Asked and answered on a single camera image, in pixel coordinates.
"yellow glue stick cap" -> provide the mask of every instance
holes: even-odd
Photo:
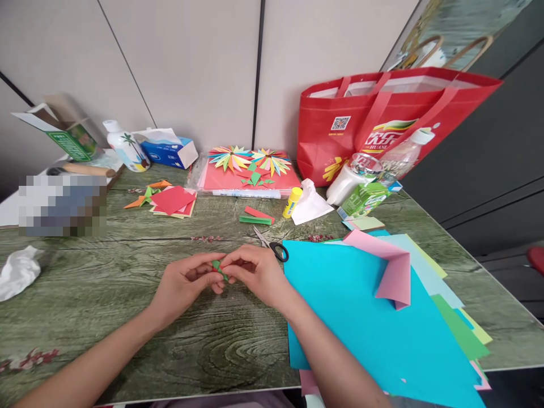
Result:
[[[300,199],[300,196],[302,196],[302,188],[293,187],[293,189],[291,190],[291,195],[289,196],[289,199],[292,202],[297,202]]]

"table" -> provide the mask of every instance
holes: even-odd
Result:
[[[32,349],[58,349],[51,362],[0,373],[0,406],[8,406],[51,376],[151,300],[166,265],[198,252],[230,252],[256,244],[252,225],[238,217],[250,205],[276,216],[262,232],[270,240],[344,237],[336,212],[295,227],[281,217],[285,200],[200,195],[188,219],[123,210],[132,188],[167,179],[183,185],[187,172],[154,164],[145,173],[125,170],[108,193],[108,234],[102,237],[19,237],[0,230],[0,261],[33,245],[46,250],[42,274],[20,295],[0,303],[0,366]],[[484,268],[406,193],[394,194],[373,213],[390,233],[408,233],[448,273],[446,282],[467,312],[494,339],[485,370],[544,365],[544,329]],[[172,326],[126,366],[99,403],[153,400],[290,388],[300,385],[288,359],[287,323],[242,284],[221,296],[205,291]]]

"plastic bottle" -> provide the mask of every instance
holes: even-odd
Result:
[[[435,134],[429,127],[418,129],[407,140],[394,147],[381,158],[384,172],[399,179],[414,166],[418,160],[421,148],[430,142]]]
[[[298,187],[293,187],[293,189],[291,190],[291,195],[287,200],[287,205],[285,205],[285,209],[283,210],[282,215],[284,218],[291,218],[293,210],[295,209],[296,204],[300,200],[300,196],[302,196],[302,189]]]
[[[142,173],[151,167],[151,161],[131,132],[123,130],[116,120],[102,123],[108,131],[108,144],[130,170]]]

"qr code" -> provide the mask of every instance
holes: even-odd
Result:
[[[330,130],[346,130],[350,118],[351,116],[337,116],[334,118],[333,127],[331,127]]]

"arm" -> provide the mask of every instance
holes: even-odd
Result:
[[[329,408],[387,407],[390,402],[363,366],[289,284],[270,249],[243,245],[222,261],[229,283],[242,281],[293,328]]]
[[[222,291],[223,277],[211,271],[222,253],[198,254],[170,263],[151,304],[21,399],[15,408],[91,407],[124,366],[156,333],[181,316],[207,286]]]

